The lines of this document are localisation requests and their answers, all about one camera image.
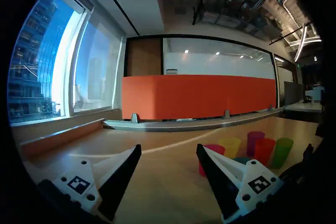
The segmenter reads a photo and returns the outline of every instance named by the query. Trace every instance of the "orange panel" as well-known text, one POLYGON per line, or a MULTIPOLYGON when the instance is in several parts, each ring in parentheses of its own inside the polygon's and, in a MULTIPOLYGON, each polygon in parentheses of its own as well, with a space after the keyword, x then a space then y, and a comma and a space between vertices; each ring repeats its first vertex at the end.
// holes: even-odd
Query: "orange panel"
POLYGON ((248 113, 276 106, 276 82, 242 76, 152 75, 123 78, 123 118, 182 119, 248 113))

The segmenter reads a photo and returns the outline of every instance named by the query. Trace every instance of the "red cup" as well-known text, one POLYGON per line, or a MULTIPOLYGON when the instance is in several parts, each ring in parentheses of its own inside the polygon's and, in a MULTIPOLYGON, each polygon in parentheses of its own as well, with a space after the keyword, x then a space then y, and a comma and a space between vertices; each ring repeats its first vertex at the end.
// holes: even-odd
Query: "red cup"
POLYGON ((273 139, 262 138, 255 141, 255 156, 254 158, 261 162, 263 165, 267 164, 270 159, 273 148, 276 142, 273 139))
MULTIPOLYGON (((223 146, 221 146, 221 145, 218 145, 218 144, 206 144, 206 145, 204 145, 204 147, 207 147, 208 149, 211 149, 211 150, 213 150, 213 151, 215 151, 215 152, 217 152, 217 153, 219 153, 221 155, 224 155, 224 152, 225 152, 225 148, 223 146)), ((198 163, 199 163, 199 173, 202 176, 205 177, 205 172, 203 170, 201 162, 198 161, 198 163)))

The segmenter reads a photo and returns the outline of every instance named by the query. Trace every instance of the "recessed light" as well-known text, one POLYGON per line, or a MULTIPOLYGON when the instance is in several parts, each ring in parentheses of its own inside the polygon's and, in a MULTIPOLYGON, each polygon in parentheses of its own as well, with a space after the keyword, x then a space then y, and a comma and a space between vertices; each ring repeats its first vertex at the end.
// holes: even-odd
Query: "recessed light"
POLYGON ((278 60, 278 61, 280 61, 280 62, 283 62, 283 60, 280 59, 280 58, 278 58, 278 57, 276 57, 276 60, 278 60))

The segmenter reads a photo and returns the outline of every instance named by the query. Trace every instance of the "glass building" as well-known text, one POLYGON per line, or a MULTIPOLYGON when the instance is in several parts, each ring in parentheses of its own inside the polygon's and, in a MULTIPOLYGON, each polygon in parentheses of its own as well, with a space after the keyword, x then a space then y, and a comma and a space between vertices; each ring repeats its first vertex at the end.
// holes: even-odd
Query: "glass building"
POLYGON ((13 50, 8 77, 11 123, 60 116, 52 97, 58 46, 73 9, 62 0, 39 0, 13 50))

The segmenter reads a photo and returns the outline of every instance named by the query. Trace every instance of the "desk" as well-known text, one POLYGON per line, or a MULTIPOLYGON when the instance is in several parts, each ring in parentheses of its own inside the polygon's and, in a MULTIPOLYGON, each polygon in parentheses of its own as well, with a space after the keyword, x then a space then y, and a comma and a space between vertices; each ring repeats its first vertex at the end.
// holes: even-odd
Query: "desk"
POLYGON ((136 132, 100 129, 85 137, 29 160, 49 179, 56 178, 73 162, 85 158, 97 163, 141 144, 142 156, 115 215, 119 223, 221 223, 221 212, 209 182, 198 173, 198 143, 218 143, 223 137, 239 137, 240 156, 245 156, 247 133, 260 130, 266 137, 294 140, 280 174, 302 160, 309 143, 316 147, 318 124, 267 117, 226 128, 189 132, 136 132))
POLYGON ((284 107, 287 111, 300 111, 309 113, 321 113, 322 105, 320 103, 303 103, 297 102, 284 107))

